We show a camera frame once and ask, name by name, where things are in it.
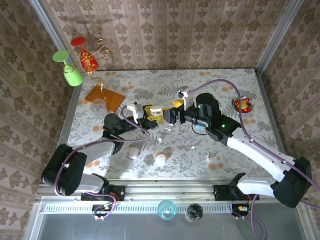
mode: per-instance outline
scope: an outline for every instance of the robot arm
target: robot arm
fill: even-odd
[[[195,99],[195,104],[185,98],[185,92],[179,92],[184,104],[163,111],[163,118],[170,124],[190,122],[205,127],[208,135],[215,141],[235,149],[268,171],[272,177],[250,177],[239,173],[229,184],[230,198],[224,200],[246,199],[246,195],[259,194],[275,197],[282,204],[295,208],[311,184],[289,166],[280,162],[268,152],[250,142],[241,125],[230,117],[221,114],[218,101],[210,93],[202,93]],[[262,142],[263,147],[297,167],[311,178],[310,162],[301,157],[298,160],[278,152]]]
[[[130,104],[128,109],[133,112],[133,116],[128,117],[127,119],[131,122],[138,123],[143,129],[153,129],[158,124],[156,121],[148,120],[148,114],[144,111],[145,107],[147,106],[142,107],[141,104],[137,104],[136,102]],[[83,149],[80,148],[80,150],[69,158],[67,164],[64,165],[57,184],[59,192],[66,196],[75,192],[91,192],[99,194],[109,194],[112,192],[112,186],[109,185],[109,181],[104,177],[97,174],[83,173],[85,165],[101,157],[108,157],[119,152],[124,142],[112,140],[122,139],[120,137],[121,134],[135,129],[137,129],[135,126],[124,119],[121,119],[116,114],[108,114],[104,118],[104,131],[102,137],[95,141],[100,141],[100,143],[92,144],[90,147],[85,147]],[[79,147],[81,146],[71,147],[66,144],[59,145],[42,173],[42,181],[54,186],[62,163],[74,149],[79,149]]]

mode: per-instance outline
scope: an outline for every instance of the wallpaper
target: wallpaper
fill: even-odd
[[[305,0],[263,73],[286,150],[311,161],[320,184],[320,0]],[[309,191],[320,205],[320,193]],[[320,226],[320,211],[316,214]]]
[[[22,239],[73,89],[27,1],[0,1],[0,239]]]
[[[87,38],[91,51],[97,48],[97,39],[107,40],[112,58],[100,60],[100,70],[255,68],[288,4],[288,0],[41,2],[69,49],[77,36]]]

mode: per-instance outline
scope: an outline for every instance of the table surface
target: table surface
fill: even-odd
[[[248,132],[278,149],[253,69],[99,71],[94,76],[103,78],[105,88],[125,95],[124,102],[116,112],[118,115],[124,104],[133,102],[172,107],[172,102],[178,99],[179,87],[188,85],[192,90],[210,80],[227,79],[238,87],[241,95],[251,98],[254,104],[253,111],[243,115]],[[95,116],[90,110],[90,102],[85,100],[95,83],[88,77],[84,80],[67,141],[70,146],[92,142],[102,136],[104,119]],[[224,82],[214,83],[199,90],[196,95],[205,92],[211,93],[219,101],[224,115],[239,121],[238,113],[231,105],[236,95],[231,86]],[[162,123],[149,132],[150,138],[147,141],[126,142],[120,152],[86,165],[84,173],[96,173],[113,179],[233,178],[241,172],[261,177],[269,175],[242,153],[213,141],[208,135],[195,134],[189,123],[174,126]],[[161,143],[157,141],[160,136],[163,138]],[[140,139],[144,135],[140,130],[134,130],[121,137]],[[130,147],[140,149],[135,160],[128,156]],[[164,165],[157,165],[155,161],[160,153],[167,156]]]

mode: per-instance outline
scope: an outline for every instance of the orange dot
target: orange dot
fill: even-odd
[[[100,165],[100,161],[99,161],[99,160],[94,161],[94,162],[93,162],[93,165],[94,165],[94,166],[99,166],[99,165]]]
[[[211,162],[208,164],[208,168],[209,170],[214,171],[217,169],[217,165],[214,162]]]
[[[98,132],[100,130],[100,126],[98,126],[98,125],[93,126],[92,130],[94,132]]]
[[[78,106],[81,106],[82,104],[84,104],[84,101],[82,100],[82,99],[80,99],[79,101],[78,101]]]
[[[223,167],[224,167],[224,164],[223,164],[222,162],[219,162],[219,163],[218,163],[218,168],[219,168],[219,169],[222,169]]]
[[[164,155],[165,155],[166,159],[169,159],[172,154],[170,152],[166,152]]]
[[[93,165],[94,165],[93,162],[89,162],[87,165],[85,165],[85,167],[89,169],[89,168],[92,168]]]

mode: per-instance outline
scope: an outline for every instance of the red object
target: red object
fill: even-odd
[[[83,69],[87,73],[94,72],[98,69],[99,64],[95,56],[93,56],[90,52],[86,51],[82,47],[82,44],[84,44],[85,42],[86,42],[86,38],[84,36],[78,36],[71,40],[71,45],[74,47],[79,47],[81,49],[80,60],[81,60]]]
[[[245,109],[242,109],[242,102],[245,101],[247,107]],[[234,100],[234,106],[236,108],[236,110],[239,112],[239,108],[241,108],[241,112],[242,113],[249,113],[252,111],[252,108],[250,107],[251,106],[251,103],[250,103],[250,98],[247,97],[247,98],[243,98],[241,99],[241,105],[240,105],[240,101],[237,99],[237,100]]]

